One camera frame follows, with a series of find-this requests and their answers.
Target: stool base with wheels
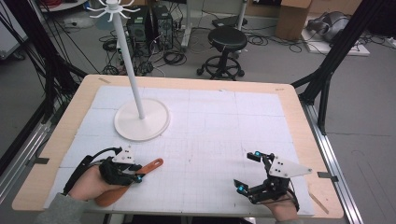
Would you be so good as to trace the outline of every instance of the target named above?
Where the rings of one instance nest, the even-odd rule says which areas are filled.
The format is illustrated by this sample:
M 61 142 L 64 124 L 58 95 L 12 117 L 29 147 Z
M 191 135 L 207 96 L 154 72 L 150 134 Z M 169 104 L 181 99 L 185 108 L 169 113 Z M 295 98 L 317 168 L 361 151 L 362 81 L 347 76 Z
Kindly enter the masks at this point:
M 248 39 L 239 30 L 229 26 L 220 26 L 212 30 L 208 35 L 209 43 L 221 52 L 221 56 L 214 56 L 197 69 L 197 75 L 200 76 L 206 71 L 214 78 L 230 78 L 236 81 L 236 77 L 242 77 L 245 72 L 242 70 L 239 62 L 231 57 L 229 53 L 243 49 Z
M 227 65 L 227 60 L 232 61 L 233 65 Z M 212 76 L 210 79 L 214 79 L 215 77 L 230 78 L 236 81 L 236 76 L 242 77 L 245 75 L 245 72 L 241 69 L 241 65 L 239 64 L 239 62 L 234 58 L 228 57 L 228 52 L 224 51 L 221 56 L 214 56 L 206 60 L 202 67 L 197 69 L 197 75 L 200 76 L 201 74 L 203 74 L 204 69 L 208 74 Z

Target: computer tower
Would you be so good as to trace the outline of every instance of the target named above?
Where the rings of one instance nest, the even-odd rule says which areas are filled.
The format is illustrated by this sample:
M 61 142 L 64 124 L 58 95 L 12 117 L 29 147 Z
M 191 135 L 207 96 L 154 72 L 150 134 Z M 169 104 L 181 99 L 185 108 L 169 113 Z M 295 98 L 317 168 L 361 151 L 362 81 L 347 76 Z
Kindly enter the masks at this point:
M 132 6 L 127 7 L 131 10 L 139 9 L 136 12 L 131 12 L 126 22 L 129 38 L 131 40 L 131 47 L 133 55 L 131 56 L 149 56 L 150 44 L 153 40 L 153 31 L 151 17 L 148 6 Z
M 173 18 L 166 6 L 152 7 L 154 39 L 160 49 L 173 48 Z

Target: white paper sheet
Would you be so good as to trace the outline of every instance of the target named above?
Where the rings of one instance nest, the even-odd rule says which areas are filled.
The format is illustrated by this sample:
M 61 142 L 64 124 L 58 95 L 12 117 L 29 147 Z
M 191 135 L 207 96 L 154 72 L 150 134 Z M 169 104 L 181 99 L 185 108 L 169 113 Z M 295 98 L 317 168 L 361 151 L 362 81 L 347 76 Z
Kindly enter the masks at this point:
M 163 158 L 163 165 L 133 184 L 113 205 L 125 213 L 171 213 L 262 217 L 270 211 L 238 194 L 237 179 L 250 187 L 266 178 L 264 165 L 247 159 L 248 152 L 275 153 L 298 162 L 281 103 L 275 94 L 140 88 L 169 109 L 171 121 L 159 137 L 136 143 L 118 135 L 114 116 L 134 99 L 126 87 L 104 86 L 81 123 L 64 156 L 46 207 L 86 155 L 108 147 L 130 148 L 136 163 Z M 104 154 L 102 158 L 114 156 Z M 314 209 L 303 177 L 292 178 L 302 216 Z M 92 205 L 90 210 L 98 209 Z

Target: white circular base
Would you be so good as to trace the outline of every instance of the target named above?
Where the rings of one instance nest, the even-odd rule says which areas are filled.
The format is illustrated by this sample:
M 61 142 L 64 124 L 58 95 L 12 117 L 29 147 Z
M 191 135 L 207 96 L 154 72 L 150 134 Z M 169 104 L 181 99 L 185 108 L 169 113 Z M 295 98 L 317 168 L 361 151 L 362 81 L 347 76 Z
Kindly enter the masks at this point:
M 170 115 L 166 106 L 153 99 L 142 99 L 145 118 L 139 118 L 136 102 L 123 105 L 114 118 L 117 132 L 133 141 L 148 141 L 163 133 L 169 125 Z

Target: black tape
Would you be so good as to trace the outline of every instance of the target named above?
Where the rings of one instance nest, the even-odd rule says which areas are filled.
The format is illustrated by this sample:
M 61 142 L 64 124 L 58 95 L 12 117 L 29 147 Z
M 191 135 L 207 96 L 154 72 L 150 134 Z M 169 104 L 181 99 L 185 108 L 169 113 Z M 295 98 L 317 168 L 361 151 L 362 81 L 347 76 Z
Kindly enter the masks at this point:
M 50 158 L 35 158 L 34 164 L 47 164 Z
M 329 178 L 332 182 L 338 182 L 338 177 L 336 175 L 331 175 L 327 172 L 318 172 L 319 178 Z

